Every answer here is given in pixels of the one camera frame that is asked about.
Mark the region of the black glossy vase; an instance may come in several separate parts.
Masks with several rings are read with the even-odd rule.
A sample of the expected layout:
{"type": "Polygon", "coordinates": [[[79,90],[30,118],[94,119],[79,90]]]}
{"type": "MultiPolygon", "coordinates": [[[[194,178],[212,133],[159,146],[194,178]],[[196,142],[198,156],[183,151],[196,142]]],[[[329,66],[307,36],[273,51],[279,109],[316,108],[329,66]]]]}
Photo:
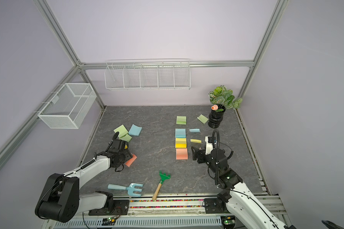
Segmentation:
{"type": "Polygon", "coordinates": [[[211,112],[208,117],[208,125],[211,128],[218,128],[223,121],[223,116],[226,111],[224,105],[212,105],[211,112]]]}

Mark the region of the pink memo pad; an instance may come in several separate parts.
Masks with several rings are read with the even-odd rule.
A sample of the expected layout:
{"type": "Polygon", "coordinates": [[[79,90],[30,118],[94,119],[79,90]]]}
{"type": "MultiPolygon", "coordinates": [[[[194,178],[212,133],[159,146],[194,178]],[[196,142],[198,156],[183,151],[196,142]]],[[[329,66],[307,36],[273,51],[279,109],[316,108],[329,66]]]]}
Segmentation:
{"type": "Polygon", "coordinates": [[[126,167],[130,167],[136,159],[137,159],[137,156],[136,156],[135,154],[133,154],[133,155],[132,155],[132,158],[129,159],[128,161],[126,161],[126,162],[124,163],[124,165],[125,165],[126,167]]]}
{"type": "Polygon", "coordinates": [[[187,160],[188,159],[188,150],[186,148],[177,148],[176,149],[176,159],[177,160],[187,160]]]}

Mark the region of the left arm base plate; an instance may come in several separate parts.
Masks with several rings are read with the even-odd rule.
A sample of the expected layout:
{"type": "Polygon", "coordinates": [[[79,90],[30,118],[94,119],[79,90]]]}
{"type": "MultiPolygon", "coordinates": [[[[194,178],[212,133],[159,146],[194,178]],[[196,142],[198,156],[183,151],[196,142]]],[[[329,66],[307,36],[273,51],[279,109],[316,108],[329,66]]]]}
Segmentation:
{"type": "Polygon", "coordinates": [[[129,200],[113,199],[106,203],[105,207],[90,210],[88,214],[90,216],[127,215],[129,205],[129,200]]]}

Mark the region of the light blue memo pad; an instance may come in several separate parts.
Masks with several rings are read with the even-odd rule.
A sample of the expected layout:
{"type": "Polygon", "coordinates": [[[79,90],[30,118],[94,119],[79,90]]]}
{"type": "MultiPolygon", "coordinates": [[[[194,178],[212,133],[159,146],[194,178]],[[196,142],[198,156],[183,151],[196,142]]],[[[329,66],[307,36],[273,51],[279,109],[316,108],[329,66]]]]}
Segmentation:
{"type": "Polygon", "coordinates": [[[142,127],[139,127],[133,124],[129,130],[129,135],[131,136],[139,136],[142,131],[142,127]]]}

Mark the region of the torn yellow memo page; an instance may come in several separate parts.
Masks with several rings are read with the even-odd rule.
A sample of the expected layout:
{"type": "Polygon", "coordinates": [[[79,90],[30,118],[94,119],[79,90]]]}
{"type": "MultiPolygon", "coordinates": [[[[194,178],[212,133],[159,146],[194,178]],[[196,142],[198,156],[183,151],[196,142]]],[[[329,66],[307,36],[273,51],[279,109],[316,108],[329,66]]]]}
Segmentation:
{"type": "Polygon", "coordinates": [[[198,139],[190,139],[190,142],[192,142],[192,143],[202,143],[202,141],[201,140],[198,140],[198,139]]]}

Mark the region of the light green memo pad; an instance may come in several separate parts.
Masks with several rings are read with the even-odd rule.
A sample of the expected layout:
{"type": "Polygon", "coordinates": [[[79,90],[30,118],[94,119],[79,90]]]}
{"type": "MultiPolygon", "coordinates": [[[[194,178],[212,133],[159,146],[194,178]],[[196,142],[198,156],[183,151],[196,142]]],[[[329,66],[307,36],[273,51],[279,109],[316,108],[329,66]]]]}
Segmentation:
{"type": "Polygon", "coordinates": [[[117,127],[116,129],[114,129],[114,133],[118,133],[118,137],[121,138],[127,135],[129,132],[124,125],[121,125],[117,127]]]}

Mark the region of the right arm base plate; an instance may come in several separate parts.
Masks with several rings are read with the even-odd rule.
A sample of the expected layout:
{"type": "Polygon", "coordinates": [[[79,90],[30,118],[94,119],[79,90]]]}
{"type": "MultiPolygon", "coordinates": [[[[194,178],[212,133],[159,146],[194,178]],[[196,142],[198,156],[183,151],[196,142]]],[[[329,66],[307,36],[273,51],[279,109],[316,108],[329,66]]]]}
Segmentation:
{"type": "Polygon", "coordinates": [[[226,202],[219,198],[205,198],[202,206],[205,209],[206,214],[229,214],[227,210],[226,202]]]}

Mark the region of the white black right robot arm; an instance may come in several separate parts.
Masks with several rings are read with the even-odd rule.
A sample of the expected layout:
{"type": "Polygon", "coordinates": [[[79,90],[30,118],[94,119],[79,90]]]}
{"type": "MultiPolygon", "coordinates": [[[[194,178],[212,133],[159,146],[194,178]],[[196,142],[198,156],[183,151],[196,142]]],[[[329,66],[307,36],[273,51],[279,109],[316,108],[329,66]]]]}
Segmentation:
{"type": "Polygon", "coordinates": [[[205,149],[191,147],[193,160],[206,164],[214,173],[215,185],[222,189],[217,195],[219,206],[237,217],[248,229],[294,229],[272,214],[249,190],[243,179],[228,165],[225,151],[216,147],[206,154],[205,149]]]}

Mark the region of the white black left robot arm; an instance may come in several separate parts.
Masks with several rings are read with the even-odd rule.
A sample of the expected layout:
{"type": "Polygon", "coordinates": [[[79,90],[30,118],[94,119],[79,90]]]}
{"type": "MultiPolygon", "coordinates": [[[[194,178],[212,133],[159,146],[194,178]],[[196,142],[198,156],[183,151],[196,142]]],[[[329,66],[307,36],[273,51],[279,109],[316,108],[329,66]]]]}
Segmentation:
{"type": "Polygon", "coordinates": [[[113,212],[115,206],[111,193],[97,191],[81,195],[80,189],[103,171],[114,169],[118,172],[118,168],[124,167],[130,159],[129,143],[113,139],[105,151],[94,153],[86,164],[64,174],[50,175],[36,204],[36,216],[65,223],[85,211],[104,209],[113,212]]]}

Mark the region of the torn green memo page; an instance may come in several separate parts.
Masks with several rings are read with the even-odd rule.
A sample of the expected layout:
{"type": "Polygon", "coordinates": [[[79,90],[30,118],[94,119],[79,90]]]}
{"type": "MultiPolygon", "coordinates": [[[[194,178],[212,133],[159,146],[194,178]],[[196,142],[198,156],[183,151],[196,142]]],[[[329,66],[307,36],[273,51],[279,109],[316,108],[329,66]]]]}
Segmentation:
{"type": "Polygon", "coordinates": [[[205,116],[202,115],[202,114],[201,114],[200,116],[198,116],[197,119],[198,119],[201,123],[203,123],[203,124],[207,123],[208,120],[209,120],[207,117],[205,117],[205,116]]]}

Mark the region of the light blue garden fork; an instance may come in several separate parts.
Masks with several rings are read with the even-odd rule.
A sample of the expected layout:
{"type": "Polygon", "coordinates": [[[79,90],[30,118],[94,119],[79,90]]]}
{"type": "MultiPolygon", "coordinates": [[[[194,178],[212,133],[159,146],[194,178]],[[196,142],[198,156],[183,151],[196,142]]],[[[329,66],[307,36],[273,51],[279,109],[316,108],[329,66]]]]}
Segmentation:
{"type": "Polygon", "coordinates": [[[129,186],[122,186],[116,184],[108,184],[108,189],[111,190],[125,190],[131,197],[141,197],[143,184],[131,183],[129,186]]]}

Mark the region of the torn blue memo page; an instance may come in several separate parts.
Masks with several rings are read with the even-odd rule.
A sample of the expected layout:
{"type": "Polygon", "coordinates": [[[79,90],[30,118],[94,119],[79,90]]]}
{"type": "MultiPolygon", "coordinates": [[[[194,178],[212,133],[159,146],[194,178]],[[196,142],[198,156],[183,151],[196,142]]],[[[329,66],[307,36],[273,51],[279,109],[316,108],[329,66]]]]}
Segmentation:
{"type": "Polygon", "coordinates": [[[195,129],[189,129],[190,133],[200,133],[200,129],[195,128],[195,129]]]}

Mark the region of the green artificial plant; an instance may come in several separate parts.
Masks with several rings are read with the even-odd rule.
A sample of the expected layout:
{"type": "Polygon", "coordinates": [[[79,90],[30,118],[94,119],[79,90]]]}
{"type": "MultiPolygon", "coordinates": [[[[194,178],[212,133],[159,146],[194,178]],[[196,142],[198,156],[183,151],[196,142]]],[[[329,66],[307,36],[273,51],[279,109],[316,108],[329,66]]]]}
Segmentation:
{"type": "Polygon", "coordinates": [[[212,104],[211,110],[218,113],[222,113],[227,109],[238,109],[243,101],[242,98],[236,98],[233,91],[228,90],[224,85],[210,91],[208,96],[212,104]]]}

